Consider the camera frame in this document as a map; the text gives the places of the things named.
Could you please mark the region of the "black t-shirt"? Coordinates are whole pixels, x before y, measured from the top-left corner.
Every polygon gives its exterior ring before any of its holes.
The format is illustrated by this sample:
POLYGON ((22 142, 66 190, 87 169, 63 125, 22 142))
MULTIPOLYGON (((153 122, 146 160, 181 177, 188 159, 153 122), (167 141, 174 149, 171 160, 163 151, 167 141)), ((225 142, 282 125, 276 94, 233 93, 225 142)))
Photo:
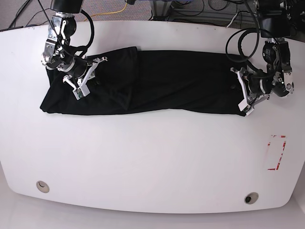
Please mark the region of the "black t-shirt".
POLYGON ((64 73, 47 72, 50 87, 40 106, 53 114, 125 115, 181 109, 198 113, 244 116, 238 105, 241 85, 223 53, 140 51, 128 47, 104 54, 106 62, 87 82, 89 95, 76 99, 63 82, 64 73))

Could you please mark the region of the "red tape rectangle marking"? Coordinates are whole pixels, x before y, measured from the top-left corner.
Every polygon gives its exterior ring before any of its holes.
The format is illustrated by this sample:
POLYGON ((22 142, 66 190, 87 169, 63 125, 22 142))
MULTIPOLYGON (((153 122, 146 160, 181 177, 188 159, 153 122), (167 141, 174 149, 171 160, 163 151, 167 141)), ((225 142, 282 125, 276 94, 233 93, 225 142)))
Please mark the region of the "red tape rectangle marking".
POLYGON ((280 163, 285 151, 287 137, 285 135, 271 135, 264 162, 264 167, 268 171, 276 171, 280 167, 280 163))

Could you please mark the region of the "right table grommet hole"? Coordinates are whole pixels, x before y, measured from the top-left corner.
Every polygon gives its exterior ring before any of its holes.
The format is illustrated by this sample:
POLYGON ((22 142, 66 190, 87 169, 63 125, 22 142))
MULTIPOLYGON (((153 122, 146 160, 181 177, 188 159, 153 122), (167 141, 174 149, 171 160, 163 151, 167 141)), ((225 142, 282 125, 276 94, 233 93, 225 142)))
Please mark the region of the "right table grommet hole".
POLYGON ((251 205, 253 203, 255 203, 259 198, 258 193, 256 192, 252 192, 249 193, 245 198, 244 198, 244 202, 245 204, 251 205))

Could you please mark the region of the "table grommet hole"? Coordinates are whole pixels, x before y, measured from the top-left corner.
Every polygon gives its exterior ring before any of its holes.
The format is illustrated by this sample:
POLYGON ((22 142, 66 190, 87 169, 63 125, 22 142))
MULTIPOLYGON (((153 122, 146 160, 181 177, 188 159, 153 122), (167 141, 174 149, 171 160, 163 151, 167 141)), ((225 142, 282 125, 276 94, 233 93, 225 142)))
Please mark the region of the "table grommet hole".
POLYGON ((252 192, 249 193, 245 198, 244 198, 244 202, 245 204, 251 205, 253 203, 255 203, 259 198, 258 193, 256 192, 252 192))
POLYGON ((49 186, 43 181, 37 181, 36 187, 42 193, 48 193, 50 191, 49 186))

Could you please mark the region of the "left table grommet hole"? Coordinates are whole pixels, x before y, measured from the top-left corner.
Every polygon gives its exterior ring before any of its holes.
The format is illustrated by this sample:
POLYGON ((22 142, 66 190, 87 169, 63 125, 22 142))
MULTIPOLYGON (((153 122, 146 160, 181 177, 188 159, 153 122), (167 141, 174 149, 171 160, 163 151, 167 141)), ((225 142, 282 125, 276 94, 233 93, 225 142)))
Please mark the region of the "left table grommet hole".
POLYGON ((37 181, 36 187, 42 193, 48 193, 50 191, 49 186, 43 181, 37 181))

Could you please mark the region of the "aluminium frame stand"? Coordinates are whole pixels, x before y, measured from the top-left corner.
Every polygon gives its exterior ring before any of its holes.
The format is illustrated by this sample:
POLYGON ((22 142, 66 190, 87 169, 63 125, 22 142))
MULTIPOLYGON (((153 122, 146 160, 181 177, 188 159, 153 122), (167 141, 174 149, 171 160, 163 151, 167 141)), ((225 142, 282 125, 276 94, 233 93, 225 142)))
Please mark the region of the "aluminium frame stand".
POLYGON ((169 16, 172 0, 151 0, 150 7, 153 21, 165 21, 169 16))

